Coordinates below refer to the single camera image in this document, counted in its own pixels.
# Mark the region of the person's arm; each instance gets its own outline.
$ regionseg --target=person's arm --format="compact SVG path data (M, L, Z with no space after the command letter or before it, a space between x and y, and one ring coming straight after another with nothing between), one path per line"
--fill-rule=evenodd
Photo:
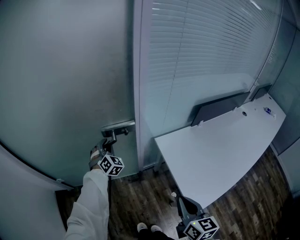
M67 220L65 240L106 240L109 218L108 177L95 166L83 178L83 187Z

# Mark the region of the person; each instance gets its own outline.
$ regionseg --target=person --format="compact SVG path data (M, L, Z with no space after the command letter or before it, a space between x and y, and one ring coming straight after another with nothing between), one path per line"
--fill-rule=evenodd
M99 157L98 146L91 151L90 163ZM108 234L109 202L108 177L98 164L91 166L91 171L83 177L81 194L74 203L67 220L65 240L106 240ZM145 223L137 225L139 240L171 240L159 226L153 225L149 232Z

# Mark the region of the white desk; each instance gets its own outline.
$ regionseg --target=white desk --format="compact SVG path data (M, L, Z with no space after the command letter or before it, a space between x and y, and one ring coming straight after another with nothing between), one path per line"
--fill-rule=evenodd
M200 127L186 127L155 138L184 196L205 208L254 165L285 119L285 113L269 97L267 94L248 102ZM264 107L270 108L276 119Z

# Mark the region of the door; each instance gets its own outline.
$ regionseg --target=door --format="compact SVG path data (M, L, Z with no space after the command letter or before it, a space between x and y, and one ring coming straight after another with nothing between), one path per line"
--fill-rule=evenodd
M82 184L104 126L134 120L133 1L0 3L0 141L41 172ZM118 136L122 176L135 132Z

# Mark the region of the desk leg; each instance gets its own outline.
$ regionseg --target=desk leg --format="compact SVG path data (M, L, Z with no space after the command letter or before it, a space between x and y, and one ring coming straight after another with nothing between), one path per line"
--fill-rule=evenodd
M159 169L160 169L160 166L161 166L161 164L163 163L163 161L164 161L164 158L163 158L163 156L160 154L160 151L158 150L158 153L157 153L157 157L156 157L157 159L156 159L156 163L155 163L155 165L154 165L154 171L155 172L158 172L159 171Z

